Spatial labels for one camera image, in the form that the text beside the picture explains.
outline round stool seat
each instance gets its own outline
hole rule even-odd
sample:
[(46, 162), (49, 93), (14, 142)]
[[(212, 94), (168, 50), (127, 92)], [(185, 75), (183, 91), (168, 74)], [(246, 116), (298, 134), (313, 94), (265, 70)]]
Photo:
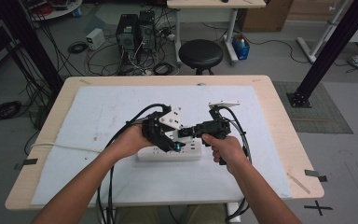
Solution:
[(182, 45), (179, 58), (191, 68), (211, 69), (222, 62), (223, 50), (213, 41), (196, 39)]

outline computer tower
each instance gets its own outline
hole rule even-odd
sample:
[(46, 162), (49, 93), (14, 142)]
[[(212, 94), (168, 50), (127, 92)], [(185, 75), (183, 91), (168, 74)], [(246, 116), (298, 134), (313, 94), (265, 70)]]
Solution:
[(156, 50), (155, 38), (155, 11), (147, 10), (139, 12), (139, 30), (144, 42), (143, 52)]
[(140, 45), (138, 15), (122, 14), (116, 29), (120, 50), (136, 51)]

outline hand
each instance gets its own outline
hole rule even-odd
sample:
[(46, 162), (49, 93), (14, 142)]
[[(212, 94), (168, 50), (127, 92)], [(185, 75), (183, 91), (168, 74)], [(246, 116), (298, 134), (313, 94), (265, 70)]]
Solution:
[(144, 147), (152, 147), (142, 135), (142, 125), (136, 124), (127, 128), (106, 150), (114, 150), (118, 158), (129, 157)]
[(217, 139), (209, 134), (203, 134), (202, 139), (212, 146), (213, 160), (219, 162), (222, 158), (227, 163), (227, 169), (232, 173), (232, 166), (241, 161), (247, 161), (242, 146), (236, 137), (227, 136)]

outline wrist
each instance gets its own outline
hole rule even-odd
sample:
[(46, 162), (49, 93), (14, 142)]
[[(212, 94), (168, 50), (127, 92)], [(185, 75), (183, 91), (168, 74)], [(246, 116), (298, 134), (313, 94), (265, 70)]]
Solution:
[(250, 166), (252, 166), (252, 164), (246, 157), (240, 157), (229, 164), (229, 171), (234, 176), (243, 175), (243, 172), (249, 170)]

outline desk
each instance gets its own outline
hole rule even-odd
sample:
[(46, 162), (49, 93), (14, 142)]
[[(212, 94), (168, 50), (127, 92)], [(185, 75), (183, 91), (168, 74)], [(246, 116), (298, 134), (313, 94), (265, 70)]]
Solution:
[[(324, 190), (317, 177), (306, 176), (304, 170), (313, 170), (295, 129), (288, 118), (272, 82), (266, 76), (213, 76), (213, 77), (70, 77), (51, 109), (48, 119), (36, 139), (38, 142), (54, 142), (80, 86), (194, 86), (243, 85), (255, 89), (257, 99), (265, 114), (271, 137), (277, 148), (282, 167), (293, 193), (293, 198), (319, 198)], [(38, 159), (37, 164), (26, 165), (7, 197), (6, 208), (11, 210), (37, 209), (31, 205), (46, 157), (51, 147), (35, 147), (28, 159)]]
[(221, 0), (168, 0), (167, 6), (170, 8), (175, 8), (175, 18), (176, 18), (176, 34), (175, 34), (175, 51), (176, 51), (176, 61), (178, 64), (182, 62), (179, 59), (179, 48), (181, 47), (180, 40), (180, 22), (181, 22), (181, 8), (232, 8), (231, 15), (227, 18), (229, 21), (227, 35), (225, 36), (225, 45), (228, 50), (231, 63), (236, 63), (238, 61), (237, 54), (232, 48), (231, 38), (234, 30), (235, 20), (237, 19), (238, 8), (259, 8), (265, 7), (266, 3), (263, 0), (229, 0), (227, 3), (223, 3)]

